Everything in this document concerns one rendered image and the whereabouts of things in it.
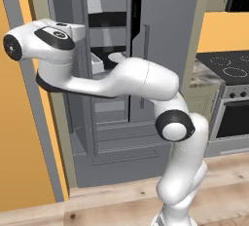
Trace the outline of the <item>black hob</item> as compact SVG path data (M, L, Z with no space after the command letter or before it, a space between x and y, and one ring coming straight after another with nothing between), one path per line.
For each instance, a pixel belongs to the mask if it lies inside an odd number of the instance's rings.
M249 84L249 51L198 53L196 58L227 86Z

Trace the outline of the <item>beige base cupboard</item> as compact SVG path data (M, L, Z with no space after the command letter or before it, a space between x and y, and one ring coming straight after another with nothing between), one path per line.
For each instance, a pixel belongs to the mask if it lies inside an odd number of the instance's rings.
M223 95L225 84L214 84L205 87L188 88L184 99L188 104L194 126L203 128L202 137L207 142L213 141L218 133L225 108Z

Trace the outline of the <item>grey fridge door with bins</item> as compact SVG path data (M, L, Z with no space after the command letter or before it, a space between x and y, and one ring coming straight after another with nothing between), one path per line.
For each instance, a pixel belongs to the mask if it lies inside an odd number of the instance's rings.
M69 23L89 26L87 0L53 0L54 19ZM89 32L87 37L76 44L76 55L73 62L73 74L76 77L92 78ZM64 96L69 132L75 132L85 152L92 157L97 155L95 115L93 99L80 94Z

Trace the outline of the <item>grey upright panel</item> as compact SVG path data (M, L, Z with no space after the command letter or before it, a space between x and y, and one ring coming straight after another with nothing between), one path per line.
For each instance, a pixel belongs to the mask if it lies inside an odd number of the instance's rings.
M10 26L14 27L23 22L20 4L18 0L4 0L7 9L7 16ZM28 98L31 104L32 114L34 116L35 126L38 130L38 136L41 141L42 151L49 171L49 178L53 189L55 201L63 201L62 189L59 182L59 176L53 156L53 148L49 136L49 130L46 123L45 113L42 107L42 101L38 86L35 82L35 72L31 59L20 62L21 73L24 77L24 84L27 90Z

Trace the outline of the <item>grey oven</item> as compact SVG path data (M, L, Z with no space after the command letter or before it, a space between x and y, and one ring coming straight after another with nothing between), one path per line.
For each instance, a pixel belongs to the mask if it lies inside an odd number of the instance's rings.
M247 96L241 97L242 92L247 92ZM235 98L230 98L230 93L235 93ZM249 85L226 86L223 95L224 108L226 102L243 100L249 100ZM208 142L205 156L215 157L243 152L249 152L249 134L220 138L216 135L213 141Z

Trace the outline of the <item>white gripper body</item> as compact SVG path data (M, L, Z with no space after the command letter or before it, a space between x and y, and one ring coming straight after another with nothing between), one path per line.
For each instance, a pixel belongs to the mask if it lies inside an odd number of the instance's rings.
M71 24L70 28L74 42L79 42L86 37L86 27L83 24Z

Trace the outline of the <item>black oven door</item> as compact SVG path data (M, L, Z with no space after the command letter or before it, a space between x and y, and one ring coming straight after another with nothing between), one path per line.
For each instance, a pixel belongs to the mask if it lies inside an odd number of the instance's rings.
M226 102L217 137L246 134L249 134L249 100Z

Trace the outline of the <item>black fridge shelf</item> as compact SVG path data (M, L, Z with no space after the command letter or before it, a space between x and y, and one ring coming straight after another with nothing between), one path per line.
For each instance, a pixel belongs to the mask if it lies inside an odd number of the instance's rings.
M124 27L126 26L126 12L103 12L89 14L89 26L97 27Z
M108 58L111 53L120 53L125 51L125 46L113 47L91 47L90 51L99 57L104 64L104 69L113 69L117 64Z

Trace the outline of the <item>white box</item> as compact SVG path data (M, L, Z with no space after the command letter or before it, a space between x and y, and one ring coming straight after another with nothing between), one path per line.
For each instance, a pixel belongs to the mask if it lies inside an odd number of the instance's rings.
M90 14L99 14L102 12L102 6L100 0L87 0L88 12Z
M91 68L92 68L92 73L97 74L97 73L102 73L105 71L104 69L104 64L103 61L96 56L94 53L91 53Z

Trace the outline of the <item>grey fridge freezer drawer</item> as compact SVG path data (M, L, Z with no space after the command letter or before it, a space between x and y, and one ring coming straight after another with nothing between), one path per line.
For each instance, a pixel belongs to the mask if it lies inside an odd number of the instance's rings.
M83 129L70 134L77 185L80 188L136 181L162 175L170 144L153 122L101 126L87 144Z

